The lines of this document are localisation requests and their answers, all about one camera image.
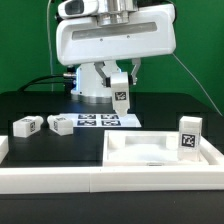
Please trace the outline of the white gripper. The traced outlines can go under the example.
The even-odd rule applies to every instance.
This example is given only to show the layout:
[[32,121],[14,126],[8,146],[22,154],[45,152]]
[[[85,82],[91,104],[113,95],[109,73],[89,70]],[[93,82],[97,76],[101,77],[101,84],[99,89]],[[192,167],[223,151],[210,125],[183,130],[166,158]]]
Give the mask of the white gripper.
[[140,8],[129,14],[126,24],[100,27],[93,16],[63,20],[56,31],[57,58],[64,66],[95,62],[95,70],[106,88],[111,83],[102,61],[133,59],[128,79],[130,85],[135,85],[140,58],[175,50],[174,20],[172,4]]

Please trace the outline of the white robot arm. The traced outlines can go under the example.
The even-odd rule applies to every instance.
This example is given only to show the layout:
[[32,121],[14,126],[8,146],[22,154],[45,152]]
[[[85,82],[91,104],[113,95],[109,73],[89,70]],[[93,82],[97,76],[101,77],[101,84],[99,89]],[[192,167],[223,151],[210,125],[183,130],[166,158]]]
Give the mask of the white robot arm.
[[64,66],[77,66],[73,98],[109,103],[106,79],[119,70],[118,60],[131,59],[134,68],[144,57],[171,54],[176,48],[172,3],[137,4],[137,0],[65,0],[56,50]]

